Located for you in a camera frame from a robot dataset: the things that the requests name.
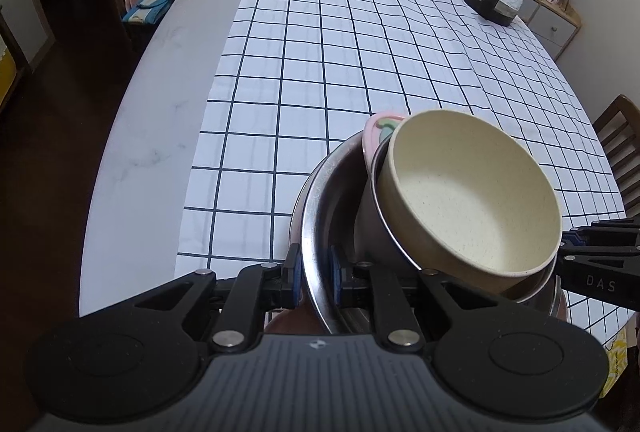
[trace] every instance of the grid tablecloth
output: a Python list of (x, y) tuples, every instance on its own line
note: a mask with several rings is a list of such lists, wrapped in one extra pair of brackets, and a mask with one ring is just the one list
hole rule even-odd
[[(496, 26), (462, 0), (241, 0), (196, 146), (175, 275), (282, 261), (316, 164), (372, 113), (434, 108), (477, 115), (525, 147), (564, 229), (624, 217), (584, 110), (519, 18)], [(631, 314), (567, 295), (570, 320), (603, 344)]]

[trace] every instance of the drawer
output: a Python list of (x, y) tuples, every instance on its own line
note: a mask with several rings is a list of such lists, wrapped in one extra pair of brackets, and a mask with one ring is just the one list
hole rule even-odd
[(575, 26), (544, 6), (540, 6), (529, 22), (529, 29), (562, 47), (574, 34)]
[(549, 56), (551, 56), (554, 59), (554, 61), (556, 61), (556, 58), (558, 57), (558, 54), (560, 54), (562, 47), (559, 46), (558, 44), (550, 42), (545, 37), (540, 36), (539, 34), (535, 34), (535, 35), (536, 35), (536, 38), (542, 44), (542, 46), (546, 49), (546, 52), (549, 53)]
[(524, 0), (520, 11), (518, 11), (518, 16), (522, 18), (524, 23), (528, 24), (538, 7), (540, 7), (540, 4), (535, 0)]

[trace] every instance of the yellow object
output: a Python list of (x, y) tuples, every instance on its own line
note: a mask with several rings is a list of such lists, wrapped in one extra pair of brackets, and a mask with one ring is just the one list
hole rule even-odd
[(15, 78), (15, 62), (9, 50), (0, 38), (0, 103), (11, 87)]
[(604, 398), (607, 392), (616, 383), (616, 380), (620, 377), (626, 367), (626, 329), (622, 328), (618, 334), (613, 338), (612, 342), (605, 347), (607, 351), (607, 357), (609, 358), (609, 377), (607, 382), (602, 388), (600, 397)]

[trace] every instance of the wooden floor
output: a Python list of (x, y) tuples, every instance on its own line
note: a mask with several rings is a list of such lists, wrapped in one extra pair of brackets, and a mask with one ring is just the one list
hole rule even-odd
[(35, 418), (30, 343), (76, 316), (87, 212), (130, 78), (106, 0), (43, 0), (56, 44), (0, 114), (0, 431)]
[(640, 432), (640, 374), (638, 348), (627, 349), (628, 365), (594, 414), (611, 430)]

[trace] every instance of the table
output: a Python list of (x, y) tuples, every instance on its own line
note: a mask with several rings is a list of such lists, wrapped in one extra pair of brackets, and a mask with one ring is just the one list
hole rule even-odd
[[(556, 189), (565, 229), (624, 216), (584, 110), (519, 18), (495, 26), (462, 0), (242, 0), (200, 129), (176, 275), (283, 260), (316, 164), (371, 113), (430, 108), (516, 138)], [(601, 343), (628, 320), (626, 309), (568, 301)]]
[[(305, 177), (382, 108), (456, 108), (499, 124), (542, 162), (565, 228), (622, 215), (584, 111), (519, 20), (503, 30), (460, 0), (383, 1), (385, 11), (372, 0), (176, 1), (136, 70), (100, 166), (81, 314), (198, 267), (228, 277), (283, 259)], [(412, 31), (397, 25), (402, 17)], [(391, 65), (395, 79), (385, 74)], [(607, 317), (612, 330), (613, 318), (618, 325), (627, 314), (569, 301), (601, 339), (610, 334)], [(602, 318), (590, 319), (590, 310)]]
[(207, 94), (240, 0), (176, 0), (113, 122), (91, 201), (80, 315), (174, 277)]

